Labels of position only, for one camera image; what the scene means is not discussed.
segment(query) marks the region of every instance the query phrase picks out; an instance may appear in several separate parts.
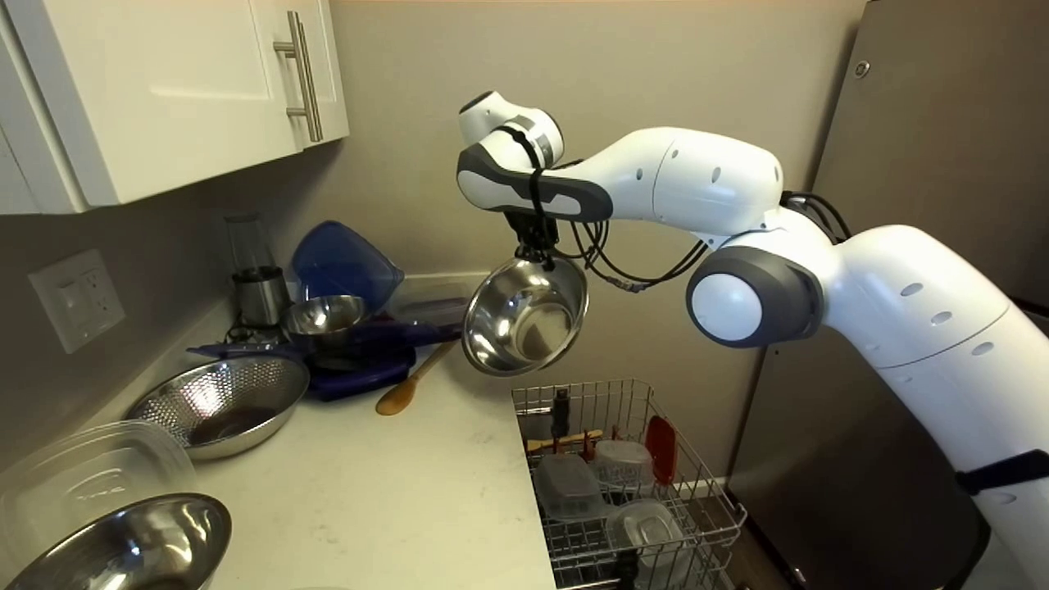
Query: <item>white countertop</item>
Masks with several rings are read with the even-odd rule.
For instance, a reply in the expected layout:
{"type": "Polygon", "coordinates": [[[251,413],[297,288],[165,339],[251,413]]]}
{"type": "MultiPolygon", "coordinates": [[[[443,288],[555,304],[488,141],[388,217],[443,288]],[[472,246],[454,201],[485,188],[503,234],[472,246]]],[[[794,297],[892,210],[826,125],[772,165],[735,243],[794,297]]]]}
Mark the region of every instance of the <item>white countertop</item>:
{"type": "Polygon", "coordinates": [[[234,510],[208,586],[555,586],[507,384],[451,349],[401,417],[378,397],[301,403],[266,445],[196,464],[234,510]]]}

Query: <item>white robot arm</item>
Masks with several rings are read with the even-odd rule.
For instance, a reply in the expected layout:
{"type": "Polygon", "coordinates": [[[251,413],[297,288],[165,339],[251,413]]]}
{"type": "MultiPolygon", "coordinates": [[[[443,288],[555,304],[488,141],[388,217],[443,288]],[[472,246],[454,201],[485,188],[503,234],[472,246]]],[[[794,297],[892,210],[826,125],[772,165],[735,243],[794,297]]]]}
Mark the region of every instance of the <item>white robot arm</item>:
{"type": "Polygon", "coordinates": [[[557,166],[545,110],[488,92],[460,117],[460,189],[482,210],[708,238],[686,295],[708,339],[760,349],[836,329],[936,440],[1030,583],[1049,586],[1049,340],[974,266],[915,226],[830,243],[780,207],[777,157],[735,138],[644,128],[557,166]]]}

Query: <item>wall outlet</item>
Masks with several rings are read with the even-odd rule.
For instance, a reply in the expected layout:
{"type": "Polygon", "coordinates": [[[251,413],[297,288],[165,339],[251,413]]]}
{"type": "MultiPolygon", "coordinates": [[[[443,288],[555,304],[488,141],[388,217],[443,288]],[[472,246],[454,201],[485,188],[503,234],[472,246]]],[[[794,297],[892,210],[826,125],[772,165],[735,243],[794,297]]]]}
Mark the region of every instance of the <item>wall outlet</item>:
{"type": "Polygon", "coordinates": [[[32,271],[30,281],[64,355],[123,322],[123,304],[98,248],[44,266],[32,271]]]}

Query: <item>dishwasher rack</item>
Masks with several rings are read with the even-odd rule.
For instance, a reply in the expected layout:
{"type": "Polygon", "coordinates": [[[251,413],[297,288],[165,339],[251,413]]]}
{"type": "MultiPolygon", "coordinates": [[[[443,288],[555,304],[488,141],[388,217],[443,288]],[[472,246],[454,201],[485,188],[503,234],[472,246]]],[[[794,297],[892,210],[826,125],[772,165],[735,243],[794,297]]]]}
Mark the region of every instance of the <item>dishwasher rack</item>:
{"type": "MultiPolygon", "coordinates": [[[[515,410],[526,464],[545,451],[592,457],[597,440],[644,443],[655,413],[655,392],[635,380],[583,380],[515,388],[515,410]]],[[[555,581],[562,590],[732,590],[727,561],[744,530],[748,510],[724,491],[697,451],[675,443],[675,472],[644,499],[660,499],[682,541],[623,549],[606,539],[606,520],[560,524],[545,514],[545,539],[555,581]],[[672,565],[672,577],[638,577],[638,565],[672,565]]],[[[633,502],[630,494],[603,494],[611,508],[633,502]]]]}

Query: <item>white wall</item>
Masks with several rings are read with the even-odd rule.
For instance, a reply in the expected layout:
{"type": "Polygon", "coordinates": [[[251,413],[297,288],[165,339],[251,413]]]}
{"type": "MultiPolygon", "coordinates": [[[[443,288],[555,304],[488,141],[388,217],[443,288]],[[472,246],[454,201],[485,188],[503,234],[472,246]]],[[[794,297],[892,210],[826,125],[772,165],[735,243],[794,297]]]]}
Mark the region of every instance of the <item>white wall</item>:
{"type": "MultiPolygon", "coordinates": [[[[317,221],[343,221],[407,271],[510,255],[500,217],[460,201],[454,110],[485,89],[555,110],[571,154],[638,125],[687,125],[777,152],[804,183],[850,31],[865,0],[331,0],[354,133],[132,210],[0,221],[0,462],[117,392],[155,349],[227,295],[224,213],[266,210],[285,258],[317,221]],[[126,322],[64,357],[26,275],[100,248],[126,322]]],[[[666,270],[686,235],[618,226],[613,255],[666,270]]],[[[642,297],[592,281],[572,355],[531,380],[638,378],[721,468],[754,372],[700,340],[682,281],[642,297]]]]}

